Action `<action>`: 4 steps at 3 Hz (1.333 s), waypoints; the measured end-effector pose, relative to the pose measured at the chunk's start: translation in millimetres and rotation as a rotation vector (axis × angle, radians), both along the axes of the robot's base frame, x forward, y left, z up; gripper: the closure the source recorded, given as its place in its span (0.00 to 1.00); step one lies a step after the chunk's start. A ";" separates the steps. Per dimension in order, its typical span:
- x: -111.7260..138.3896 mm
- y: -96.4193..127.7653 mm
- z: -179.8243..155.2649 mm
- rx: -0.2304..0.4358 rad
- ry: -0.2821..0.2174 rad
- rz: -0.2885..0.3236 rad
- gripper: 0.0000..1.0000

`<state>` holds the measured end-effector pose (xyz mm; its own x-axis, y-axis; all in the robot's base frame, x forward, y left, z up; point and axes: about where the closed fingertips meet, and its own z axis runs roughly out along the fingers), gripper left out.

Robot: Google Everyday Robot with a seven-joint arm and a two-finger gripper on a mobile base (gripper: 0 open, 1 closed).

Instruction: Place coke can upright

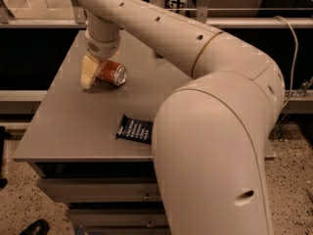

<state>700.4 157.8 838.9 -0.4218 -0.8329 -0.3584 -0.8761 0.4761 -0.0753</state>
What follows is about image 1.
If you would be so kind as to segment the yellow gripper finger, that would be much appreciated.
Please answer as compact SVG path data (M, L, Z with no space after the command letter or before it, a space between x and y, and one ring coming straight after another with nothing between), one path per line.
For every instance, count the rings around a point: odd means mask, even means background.
M84 89L89 89L93 85L102 69L102 62L92 55L83 58L80 84Z

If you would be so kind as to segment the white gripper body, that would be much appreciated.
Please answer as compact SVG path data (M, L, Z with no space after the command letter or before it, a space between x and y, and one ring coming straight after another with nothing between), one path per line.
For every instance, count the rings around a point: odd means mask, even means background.
M85 46L87 51L100 60L112 57L119 47L120 36L110 42L102 42L94 39L88 30L85 31Z

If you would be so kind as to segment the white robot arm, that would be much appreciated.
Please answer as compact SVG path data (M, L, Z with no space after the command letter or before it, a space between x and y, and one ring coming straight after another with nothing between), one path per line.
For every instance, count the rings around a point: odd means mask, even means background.
M172 235L274 235L266 141L285 99L276 63L241 39L141 0L78 0L190 77L159 107L156 180Z

